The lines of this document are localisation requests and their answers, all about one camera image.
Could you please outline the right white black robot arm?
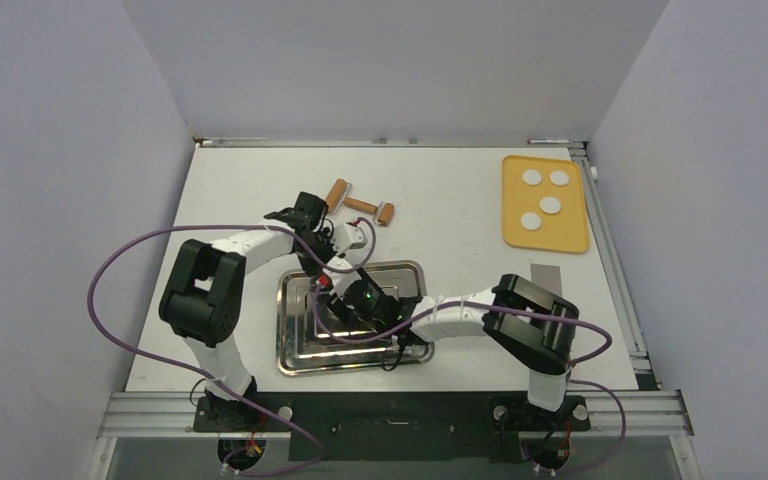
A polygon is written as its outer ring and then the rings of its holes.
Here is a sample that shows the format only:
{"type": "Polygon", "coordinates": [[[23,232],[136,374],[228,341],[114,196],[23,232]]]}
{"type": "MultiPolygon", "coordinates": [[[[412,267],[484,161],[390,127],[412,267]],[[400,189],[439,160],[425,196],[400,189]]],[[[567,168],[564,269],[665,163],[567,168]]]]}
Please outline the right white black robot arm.
{"type": "Polygon", "coordinates": [[[455,337],[486,336],[529,370],[527,419],[549,428],[565,413],[576,327],[545,315],[577,320],[573,303],[530,280],[505,274],[499,283],[464,297],[397,298],[366,274],[317,297],[345,326],[365,324],[373,335],[394,337],[401,348],[455,337]]]}

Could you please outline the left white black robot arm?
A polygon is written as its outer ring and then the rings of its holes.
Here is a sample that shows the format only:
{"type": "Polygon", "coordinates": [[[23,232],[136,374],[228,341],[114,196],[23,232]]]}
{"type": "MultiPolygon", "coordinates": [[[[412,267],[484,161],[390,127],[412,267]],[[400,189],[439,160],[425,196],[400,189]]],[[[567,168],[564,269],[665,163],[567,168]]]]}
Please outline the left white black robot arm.
{"type": "Polygon", "coordinates": [[[302,192],[293,206],[265,215],[251,229],[180,246],[159,303],[159,317],[183,338],[206,371],[208,397],[219,403],[219,417],[234,430],[256,421],[255,377],[245,367],[234,339],[248,274],[294,256],[305,273],[318,276],[323,265],[343,252],[325,225],[327,203],[302,192]]]}

